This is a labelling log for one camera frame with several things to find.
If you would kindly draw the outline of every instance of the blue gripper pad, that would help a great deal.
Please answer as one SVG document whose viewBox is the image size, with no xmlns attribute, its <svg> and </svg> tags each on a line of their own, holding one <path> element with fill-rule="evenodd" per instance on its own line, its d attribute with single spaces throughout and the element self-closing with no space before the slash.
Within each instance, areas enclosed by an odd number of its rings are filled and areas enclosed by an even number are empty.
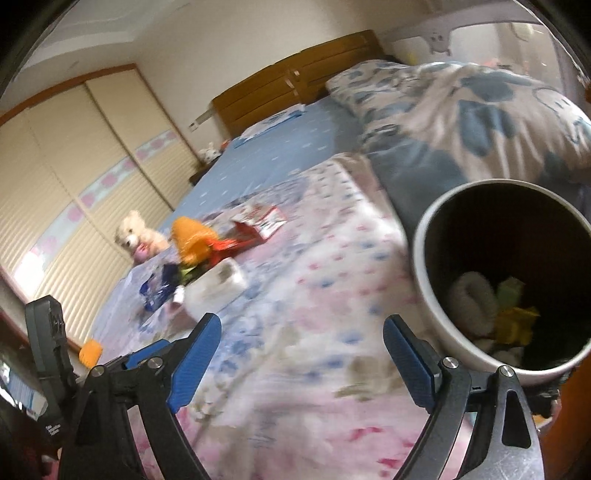
<svg viewBox="0 0 591 480">
<path fill-rule="evenodd" d="M 180 407 L 191 402 L 221 339 L 222 322 L 217 315 L 212 314 L 209 322 L 172 374 L 167 403 L 173 414 L 176 414 Z"/>
<path fill-rule="evenodd" d="M 125 362 L 125 368 L 130 370 L 137 367 L 141 362 L 152 358 L 157 352 L 170 345 L 167 340 L 158 340 L 157 342 L 148 345 L 137 352 L 132 353 Z"/>
<path fill-rule="evenodd" d="M 400 326 L 394 322 L 394 317 L 397 317 Z M 398 315 L 388 317 L 384 322 L 384 344 L 388 353 L 394 360 L 415 404 L 430 413 L 435 406 L 433 379 L 418 352 L 407 340 L 409 335 L 417 340 Z"/>
</svg>

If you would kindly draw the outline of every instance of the orange wooden surface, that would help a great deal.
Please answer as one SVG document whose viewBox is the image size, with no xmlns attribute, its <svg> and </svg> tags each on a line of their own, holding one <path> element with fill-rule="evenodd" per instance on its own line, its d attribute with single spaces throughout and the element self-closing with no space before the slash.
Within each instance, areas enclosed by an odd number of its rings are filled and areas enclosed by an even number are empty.
<svg viewBox="0 0 591 480">
<path fill-rule="evenodd" d="M 541 438 L 546 480 L 558 480 L 591 439 L 591 357 L 565 383 L 562 411 L 550 431 Z"/>
</svg>

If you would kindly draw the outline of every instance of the blue bed sheet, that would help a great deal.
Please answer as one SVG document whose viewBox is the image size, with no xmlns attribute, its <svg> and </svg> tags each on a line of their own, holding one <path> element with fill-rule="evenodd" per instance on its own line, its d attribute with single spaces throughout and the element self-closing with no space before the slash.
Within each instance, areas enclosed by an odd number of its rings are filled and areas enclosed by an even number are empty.
<svg viewBox="0 0 591 480">
<path fill-rule="evenodd" d="M 306 107 L 242 145 L 233 141 L 217 163 L 160 226 L 180 216 L 202 218 L 244 195 L 267 189 L 341 152 L 357 151 L 359 121 L 332 98 Z"/>
</svg>

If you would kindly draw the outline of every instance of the white plush toy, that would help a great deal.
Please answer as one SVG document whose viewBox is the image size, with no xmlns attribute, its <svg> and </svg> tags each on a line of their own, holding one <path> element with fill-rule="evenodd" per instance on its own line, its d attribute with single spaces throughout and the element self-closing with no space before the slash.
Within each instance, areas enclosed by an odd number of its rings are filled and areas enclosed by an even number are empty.
<svg viewBox="0 0 591 480">
<path fill-rule="evenodd" d="M 206 164 L 211 163 L 220 155 L 222 153 L 217 148 L 213 148 L 213 142 L 209 142 L 207 148 L 202 148 L 197 152 L 197 158 Z"/>
<path fill-rule="evenodd" d="M 170 246 L 163 234 L 146 227 L 136 210 L 132 210 L 121 220 L 115 232 L 115 241 L 125 248 L 138 264 L 155 257 Z"/>
</svg>

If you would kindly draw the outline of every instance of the orange plastic bag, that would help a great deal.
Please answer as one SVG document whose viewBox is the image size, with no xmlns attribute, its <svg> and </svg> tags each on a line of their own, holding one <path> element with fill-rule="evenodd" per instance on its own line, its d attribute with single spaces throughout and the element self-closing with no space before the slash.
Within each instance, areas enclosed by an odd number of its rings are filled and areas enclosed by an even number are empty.
<svg viewBox="0 0 591 480">
<path fill-rule="evenodd" d="M 197 220 L 179 217 L 173 222 L 171 238 L 177 246 L 181 262 L 192 267 L 210 257 L 209 242 L 218 240 L 219 236 L 215 230 Z"/>
</svg>

